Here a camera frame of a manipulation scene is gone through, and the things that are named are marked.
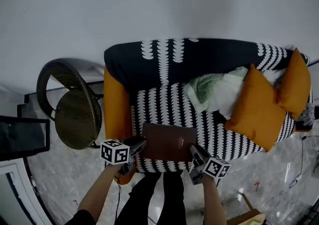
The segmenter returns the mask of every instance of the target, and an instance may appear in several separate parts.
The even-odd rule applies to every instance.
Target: person's arm
[[[205,197],[205,225],[226,225],[226,217],[214,179],[203,174],[202,183]]]
[[[86,210],[97,223],[114,175],[122,165],[108,165],[81,201],[78,211]]]

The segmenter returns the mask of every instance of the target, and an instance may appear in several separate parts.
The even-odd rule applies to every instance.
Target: orange sofa armrest
[[[106,139],[132,137],[130,97],[124,86],[104,71],[104,125]]]

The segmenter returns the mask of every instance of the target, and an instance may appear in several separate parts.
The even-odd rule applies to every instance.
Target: black pants
[[[160,173],[149,173],[137,183],[123,207],[115,225],[148,225],[148,212],[151,197]],[[184,206],[184,186],[180,172],[164,173],[164,206],[158,225],[186,225]]]

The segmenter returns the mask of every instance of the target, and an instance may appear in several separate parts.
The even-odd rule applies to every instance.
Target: black and white patterned cushion
[[[139,91],[132,100],[133,134],[140,136],[145,122],[195,127],[197,128],[197,143],[211,156],[218,156],[226,161],[264,150],[246,136],[224,129],[225,118],[218,111],[204,111],[196,114],[182,87],[182,84],[176,83]],[[295,121],[287,113],[276,142],[289,137],[294,126]],[[138,170],[142,173],[192,169],[192,163],[185,164],[184,162],[140,157],[137,157],[137,165]]]
[[[307,102],[314,103],[314,96],[313,96],[313,88],[312,87],[310,88],[310,94],[308,96]]]
[[[131,94],[208,73],[249,68],[251,63],[260,71],[283,69],[292,54],[292,50],[262,43],[185,38],[117,44],[104,52],[104,60],[109,73]],[[302,56],[308,64],[309,57]]]

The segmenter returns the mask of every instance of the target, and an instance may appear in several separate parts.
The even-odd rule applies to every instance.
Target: wicker chair
[[[69,90],[56,109],[46,95],[50,76]],[[103,95],[95,94],[72,65],[64,59],[48,62],[38,77],[36,95],[40,108],[55,122],[57,134],[65,145],[76,150],[99,147],[95,144],[102,125],[98,99]]]

